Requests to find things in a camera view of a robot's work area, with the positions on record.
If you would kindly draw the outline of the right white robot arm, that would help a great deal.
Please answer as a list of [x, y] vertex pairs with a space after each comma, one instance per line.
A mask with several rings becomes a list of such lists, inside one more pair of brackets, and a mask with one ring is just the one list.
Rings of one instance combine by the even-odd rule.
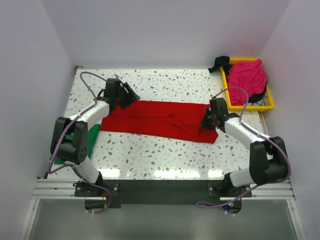
[[249, 167], [224, 175], [209, 188], [219, 197], [233, 197], [252, 184], [272, 184], [285, 179], [290, 171], [284, 140], [259, 133], [236, 113], [230, 113], [224, 98], [212, 98], [205, 108], [200, 127], [221, 130], [249, 150]]

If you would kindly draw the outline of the red t shirt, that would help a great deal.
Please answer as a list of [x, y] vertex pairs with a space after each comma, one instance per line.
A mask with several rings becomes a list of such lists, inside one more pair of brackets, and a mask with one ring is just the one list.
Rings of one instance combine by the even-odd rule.
[[102, 119], [100, 130], [213, 144], [215, 130], [200, 127], [207, 104], [138, 100]]

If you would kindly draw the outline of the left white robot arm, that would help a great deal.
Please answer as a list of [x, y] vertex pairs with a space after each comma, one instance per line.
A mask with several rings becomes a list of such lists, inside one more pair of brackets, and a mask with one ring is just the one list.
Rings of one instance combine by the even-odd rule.
[[52, 158], [65, 162], [79, 177], [75, 184], [78, 191], [91, 197], [111, 197], [101, 172], [89, 157], [89, 130], [117, 108], [124, 110], [140, 97], [128, 83], [117, 78], [107, 79], [105, 88], [93, 97], [93, 103], [78, 114], [56, 119], [50, 152]]

